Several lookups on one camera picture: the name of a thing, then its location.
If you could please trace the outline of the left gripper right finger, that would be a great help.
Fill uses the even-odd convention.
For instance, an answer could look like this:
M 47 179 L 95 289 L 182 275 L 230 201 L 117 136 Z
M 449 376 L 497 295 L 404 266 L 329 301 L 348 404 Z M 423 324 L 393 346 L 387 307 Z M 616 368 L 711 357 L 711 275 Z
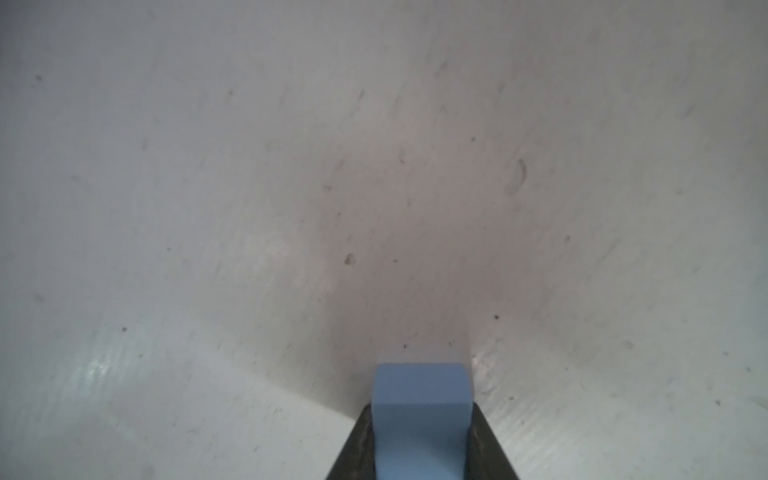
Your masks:
M 477 403 L 467 437 L 465 480 L 519 480 L 503 447 Z

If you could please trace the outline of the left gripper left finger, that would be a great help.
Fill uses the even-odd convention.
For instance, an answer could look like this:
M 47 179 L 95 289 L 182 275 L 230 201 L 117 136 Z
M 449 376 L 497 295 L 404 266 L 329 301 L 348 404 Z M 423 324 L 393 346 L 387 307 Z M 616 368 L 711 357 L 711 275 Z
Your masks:
M 367 404 L 362 409 L 326 479 L 376 479 L 374 430 L 371 404 Z

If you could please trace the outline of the light blue block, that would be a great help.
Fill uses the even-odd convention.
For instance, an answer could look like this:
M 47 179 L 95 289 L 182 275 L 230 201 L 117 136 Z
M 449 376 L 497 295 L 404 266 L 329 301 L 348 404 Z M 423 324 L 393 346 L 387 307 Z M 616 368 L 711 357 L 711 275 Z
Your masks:
M 473 409 L 459 363 L 388 363 L 372 389 L 378 479 L 462 479 Z

